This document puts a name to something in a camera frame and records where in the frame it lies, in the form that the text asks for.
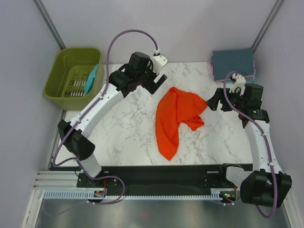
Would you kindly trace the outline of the teal t shirt in basket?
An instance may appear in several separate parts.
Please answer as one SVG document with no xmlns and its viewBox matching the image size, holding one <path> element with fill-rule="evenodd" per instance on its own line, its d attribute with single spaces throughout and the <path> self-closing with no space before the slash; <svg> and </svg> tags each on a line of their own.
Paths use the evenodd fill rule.
<svg viewBox="0 0 304 228">
<path fill-rule="evenodd" d="M 96 64 L 94 66 L 93 70 L 91 71 L 91 73 L 89 74 L 88 78 L 87 78 L 87 81 L 86 81 L 85 86 L 84 86 L 84 94 L 85 95 L 89 94 L 90 91 L 93 88 L 95 77 L 96 77 L 96 74 L 97 74 L 97 71 L 98 71 L 98 67 L 99 67 L 99 64 Z"/>
</svg>

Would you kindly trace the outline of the aluminium frame rail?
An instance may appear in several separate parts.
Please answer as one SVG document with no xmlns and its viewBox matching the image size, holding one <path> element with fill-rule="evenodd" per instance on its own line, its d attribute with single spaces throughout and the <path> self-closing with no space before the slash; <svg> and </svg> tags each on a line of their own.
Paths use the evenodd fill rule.
<svg viewBox="0 0 304 228">
<path fill-rule="evenodd" d="M 73 171 L 39 171 L 33 189 L 69 190 L 75 189 L 78 177 Z"/>
</svg>

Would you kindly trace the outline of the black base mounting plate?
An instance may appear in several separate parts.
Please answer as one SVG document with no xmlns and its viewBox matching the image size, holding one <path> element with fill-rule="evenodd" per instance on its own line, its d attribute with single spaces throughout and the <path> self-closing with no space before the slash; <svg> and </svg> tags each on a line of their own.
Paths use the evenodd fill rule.
<svg viewBox="0 0 304 228">
<path fill-rule="evenodd" d="M 167 166 L 104 166 L 99 178 L 90 180 L 79 174 L 77 187 L 106 187 L 111 193 L 202 193 L 207 189 L 234 189 L 224 179 L 224 165 L 167 165 Z"/>
</svg>

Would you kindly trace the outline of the left aluminium corner post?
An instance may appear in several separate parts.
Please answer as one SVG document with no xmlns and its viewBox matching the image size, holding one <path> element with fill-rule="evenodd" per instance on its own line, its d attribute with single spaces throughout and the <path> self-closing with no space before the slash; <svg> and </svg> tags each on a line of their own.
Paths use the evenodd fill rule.
<svg viewBox="0 0 304 228">
<path fill-rule="evenodd" d="M 63 50 L 66 49 L 66 46 L 58 32 L 58 30 L 56 29 L 55 24 L 53 23 L 46 7 L 44 6 L 43 2 L 41 0 L 33 0 L 33 3 L 35 4 L 36 8 L 38 9 L 41 17 L 43 18 L 48 30 L 50 31 L 51 35 L 53 36 L 56 44 L 58 45 L 58 47 Z"/>
</svg>

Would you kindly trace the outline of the orange t shirt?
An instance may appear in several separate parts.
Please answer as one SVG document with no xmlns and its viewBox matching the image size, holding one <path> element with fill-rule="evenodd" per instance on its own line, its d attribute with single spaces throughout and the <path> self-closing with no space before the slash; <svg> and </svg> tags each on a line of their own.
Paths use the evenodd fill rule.
<svg viewBox="0 0 304 228">
<path fill-rule="evenodd" d="M 155 134 L 160 154 L 172 160 L 179 147 L 179 126 L 186 124 L 192 131 L 205 123 L 200 117 L 207 109 L 199 95 L 171 87 L 159 101 L 155 118 Z"/>
</svg>

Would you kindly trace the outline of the olive green plastic basket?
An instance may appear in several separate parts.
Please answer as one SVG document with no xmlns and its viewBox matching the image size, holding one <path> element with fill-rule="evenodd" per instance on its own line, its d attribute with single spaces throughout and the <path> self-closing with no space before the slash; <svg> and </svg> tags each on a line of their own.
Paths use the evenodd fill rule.
<svg viewBox="0 0 304 228">
<path fill-rule="evenodd" d="M 97 66 L 92 90 L 85 94 L 85 84 Z M 43 93 L 66 111 L 82 110 L 99 93 L 104 84 L 102 53 L 89 47 L 66 48 L 58 53 Z"/>
</svg>

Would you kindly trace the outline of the folded dark teal t shirt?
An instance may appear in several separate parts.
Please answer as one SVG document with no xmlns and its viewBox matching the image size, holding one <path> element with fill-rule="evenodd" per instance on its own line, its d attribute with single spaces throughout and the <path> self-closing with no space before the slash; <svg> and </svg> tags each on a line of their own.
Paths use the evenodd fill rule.
<svg viewBox="0 0 304 228">
<path fill-rule="evenodd" d="M 212 51 L 210 65 L 215 81 L 223 81 L 226 75 L 236 71 L 243 77 L 256 74 L 254 52 L 252 48 Z"/>
</svg>

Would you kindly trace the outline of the aluminium corner post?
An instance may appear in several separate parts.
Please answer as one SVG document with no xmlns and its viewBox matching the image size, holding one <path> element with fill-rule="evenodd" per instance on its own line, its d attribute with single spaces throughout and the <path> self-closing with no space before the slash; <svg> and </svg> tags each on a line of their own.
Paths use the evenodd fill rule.
<svg viewBox="0 0 304 228">
<path fill-rule="evenodd" d="M 270 25 L 272 24 L 272 22 L 274 21 L 277 13 L 279 12 L 279 10 L 281 9 L 282 5 L 284 4 L 285 0 L 276 0 L 272 9 L 270 10 L 263 26 L 261 27 L 255 41 L 252 44 L 252 49 L 253 52 L 255 53 L 262 41 L 262 39 L 264 38 L 266 32 L 268 31 Z"/>
<path fill-rule="evenodd" d="M 48 30 L 50 31 L 51 35 L 53 36 L 56 44 L 58 45 L 58 47 L 63 50 L 66 49 L 66 46 L 58 32 L 58 30 L 56 29 L 55 24 L 53 23 L 46 7 L 44 6 L 43 2 L 41 0 L 33 0 L 33 3 L 35 4 L 36 8 L 38 9 L 41 17 L 43 18 Z"/>
</svg>

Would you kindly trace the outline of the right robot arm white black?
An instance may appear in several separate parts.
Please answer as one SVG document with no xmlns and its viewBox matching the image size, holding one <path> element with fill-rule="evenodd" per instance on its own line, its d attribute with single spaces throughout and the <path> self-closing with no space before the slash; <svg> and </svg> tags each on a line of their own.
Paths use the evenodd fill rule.
<svg viewBox="0 0 304 228">
<path fill-rule="evenodd" d="M 223 187 L 235 184 L 243 203 L 279 208 L 292 186 L 292 179 L 283 173 L 277 162 L 269 133 L 269 116 L 266 110 L 261 109 L 262 94 L 261 85 L 249 83 L 245 84 L 244 91 L 237 88 L 234 93 L 229 88 L 217 88 L 206 102 L 212 111 L 218 104 L 222 104 L 224 112 L 237 111 L 252 154 L 252 171 L 224 163 L 217 179 Z"/>
</svg>

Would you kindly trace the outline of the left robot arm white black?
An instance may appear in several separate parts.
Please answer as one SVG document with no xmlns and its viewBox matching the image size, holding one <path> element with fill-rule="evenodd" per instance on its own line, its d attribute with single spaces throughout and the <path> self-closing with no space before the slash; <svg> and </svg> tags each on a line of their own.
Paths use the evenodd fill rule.
<svg viewBox="0 0 304 228">
<path fill-rule="evenodd" d="M 167 79 L 166 75 L 162 75 L 155 82 L 167 64 L 168 59 L 162 54 L 149 57 L 141 52 L 132 53 L 129 62 L 110 74 L 109 83 L 102 87 L 101 92 L 77 116 L 68 122 L 61 120 L 58 123 L 63 146 L 74 155 L 80 167 L 88 174 L 88 182 L 94 187 L 103 184 L 104 175 L 94 155 L 95 145 L 89 141 L 89 136 L 111 108 L 138 86 L 153 95 Z"/>
</svg>

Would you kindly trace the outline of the right aluminium corner post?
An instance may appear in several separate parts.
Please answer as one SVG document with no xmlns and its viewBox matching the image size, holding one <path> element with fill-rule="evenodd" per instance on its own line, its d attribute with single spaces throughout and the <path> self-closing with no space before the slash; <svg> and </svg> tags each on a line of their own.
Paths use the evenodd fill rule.
<svg viewBox="0 0 304 228">
<path fill-rule="evenodd" d="M 263 26 L 261 27 L 255 41 L 252 44 L 252 49 L 253 52 L 255 53 L 262 41 L 262 39 L 264 38 L 266 32 L 268 31 L 270 25 L 272 24 L 272 22 L 274 21 L 277 13 L 279 12 L 279 10 L 281 9 L 282 5 L 284 4 L 285 0 L 276 0 L 272 9 L 270 10 Z"/>
</svg>

